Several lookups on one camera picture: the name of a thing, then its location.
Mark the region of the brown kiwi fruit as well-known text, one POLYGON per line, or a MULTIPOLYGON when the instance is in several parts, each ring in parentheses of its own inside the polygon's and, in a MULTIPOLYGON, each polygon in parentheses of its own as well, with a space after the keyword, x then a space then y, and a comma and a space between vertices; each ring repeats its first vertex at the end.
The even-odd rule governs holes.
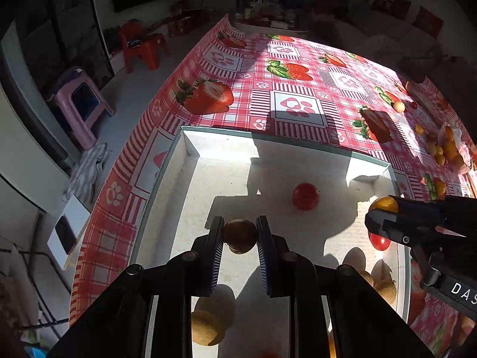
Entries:
POLYGON ((393 280, 380 280, 374 285, 374 289, 389 305, 394 304, 397 298, 397 289, 393 280))
POLYGON ((223 239, 234 254, 245 254, 258 241, 255 224, 246 219, 228 221, 223 228, 223 239))
POLYGON ((219 344, 226 334, 220 319, 205 310, 195 310, 191 313, 191 327, 192 341, 201 346, 219 344))

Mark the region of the orange yellow tomato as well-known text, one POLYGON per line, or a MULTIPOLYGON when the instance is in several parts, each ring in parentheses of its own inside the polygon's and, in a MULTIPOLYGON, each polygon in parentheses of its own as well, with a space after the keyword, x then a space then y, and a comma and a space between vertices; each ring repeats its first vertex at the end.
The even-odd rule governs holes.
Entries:
POLYGON ((399 211, 399 206, 393 197, 382 196, 373 201, 369 206, 369 212, 374 209, 381 209, 387 212, 397 213, 399 211))

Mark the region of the red cherry tomato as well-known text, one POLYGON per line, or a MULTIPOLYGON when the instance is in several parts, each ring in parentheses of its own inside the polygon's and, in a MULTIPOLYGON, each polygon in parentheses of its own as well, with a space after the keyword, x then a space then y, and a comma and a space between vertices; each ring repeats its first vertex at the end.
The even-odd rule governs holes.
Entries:
POLYGON ((368 236, 372 246, 377 251, 385 251, 391 245, 391 241, 387 237, 382 237, 370 232, 368 236))

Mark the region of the glass fruit bowl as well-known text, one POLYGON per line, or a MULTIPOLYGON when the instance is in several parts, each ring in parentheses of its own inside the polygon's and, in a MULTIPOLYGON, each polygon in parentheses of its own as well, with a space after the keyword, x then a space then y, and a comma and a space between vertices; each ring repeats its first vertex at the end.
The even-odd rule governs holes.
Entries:
POLYGON ((462 131, 453 129, 449 123, 442 124, 438 133, 438 143, 443 149, 449 169, 458 175, 467 174, 472 169, 470 151, 462 142, 462 131))

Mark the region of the white shallow tray box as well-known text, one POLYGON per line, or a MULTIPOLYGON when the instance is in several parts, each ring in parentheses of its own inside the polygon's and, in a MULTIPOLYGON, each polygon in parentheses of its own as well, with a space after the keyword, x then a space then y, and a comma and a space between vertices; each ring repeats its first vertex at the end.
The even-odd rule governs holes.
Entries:
MULTIPOLYGON (((146 205, 132 259, 166 263, 207 234, 214 217, 255 221, 266 216, 274 234, 311 262, 351 263, 375 280, 393 280, 393 309, 409 313, 410 256, 401 245, 377 251, 364 218, 370 204, 398 193, 389 163, 364 154, 259 133, 186 127, 175 138, 146 205), (297 209, 293 189, 312 183, 319 203, 297 209)), ((195 357, 286 357, 289 304, 267 297, 257 249, 222 253, 218 285, 192 308, 215 314, 226 334, 216 346, 194 344, 195 357)))

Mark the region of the pale round fruit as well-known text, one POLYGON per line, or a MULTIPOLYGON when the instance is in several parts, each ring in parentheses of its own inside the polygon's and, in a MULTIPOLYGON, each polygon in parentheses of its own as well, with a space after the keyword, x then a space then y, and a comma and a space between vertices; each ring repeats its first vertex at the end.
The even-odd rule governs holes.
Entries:
POLYGON ((394 103, 392 104, 392 107, 397 113, 404 113, 406 110, 405 104, 400 100, 394 101, 394 103))

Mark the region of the white box on floor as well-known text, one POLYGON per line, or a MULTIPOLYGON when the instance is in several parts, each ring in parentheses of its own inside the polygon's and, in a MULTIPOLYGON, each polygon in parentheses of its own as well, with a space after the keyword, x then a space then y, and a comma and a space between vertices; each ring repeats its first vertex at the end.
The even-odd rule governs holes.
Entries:
POLYGON ((47 245, 58 266, 64 271, 76 263, 90 216, 90 211, 73 195, 52 229, 47 245))

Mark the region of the striped cloth on floor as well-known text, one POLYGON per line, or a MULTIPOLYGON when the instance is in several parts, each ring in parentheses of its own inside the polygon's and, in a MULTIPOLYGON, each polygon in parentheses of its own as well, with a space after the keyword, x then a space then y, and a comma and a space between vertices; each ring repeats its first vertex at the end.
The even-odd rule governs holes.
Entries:
POLYGON ((96 143, 91 149, 83 151, 63 192, 63 200, 67 202, 75 196, 83 204, 91 204, 98 180, 103 173, 103 165, 110 155, 111 150, 106 143, 96 143))

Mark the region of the pink strawberry pattern tablecloth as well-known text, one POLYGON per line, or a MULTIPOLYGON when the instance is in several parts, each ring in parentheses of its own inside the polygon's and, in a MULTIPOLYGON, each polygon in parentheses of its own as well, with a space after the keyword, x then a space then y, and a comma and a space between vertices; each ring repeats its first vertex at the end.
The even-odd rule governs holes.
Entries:
POLYGON ((175 134, 185 125, 263 132, 352 149, 391 164, 402 196, 427 200, 425 176, 476 195, 476 147, 434 83, 411 83, 360 55, 284 35, 245 34, 222 18, 151 100, 102 187, 79 252, 69 318, 125 269, 175 134), (404 113, 392 104, 400 100, 404 113), (438 133, 462 131, 472 169, 453 173, 438 133))

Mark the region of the pink plastic stool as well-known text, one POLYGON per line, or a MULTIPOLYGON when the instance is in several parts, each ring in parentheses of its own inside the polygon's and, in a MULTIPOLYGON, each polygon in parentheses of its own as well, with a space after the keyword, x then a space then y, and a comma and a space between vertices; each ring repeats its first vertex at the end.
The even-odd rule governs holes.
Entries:
POLYGON ((103 112, 115 115, 95 82, 79 67, 68 69, 60 76, 48 101, 60 109, 74 139, 85 150, 96 144, 97 138, 91 128, 103 112))

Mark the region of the red plastic chair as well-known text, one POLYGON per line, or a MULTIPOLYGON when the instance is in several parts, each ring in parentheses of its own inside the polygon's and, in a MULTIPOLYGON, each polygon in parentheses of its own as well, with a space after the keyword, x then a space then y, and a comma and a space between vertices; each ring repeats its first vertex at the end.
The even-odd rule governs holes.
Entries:
POLYGON ((137 20, 130 20, 119 29, 121 50, 128 74, 133 72, 133 58, 143 61, 149 70, 159 68, 159 50, 170 57, 171 52, 162 33, 147 33, 137 20))

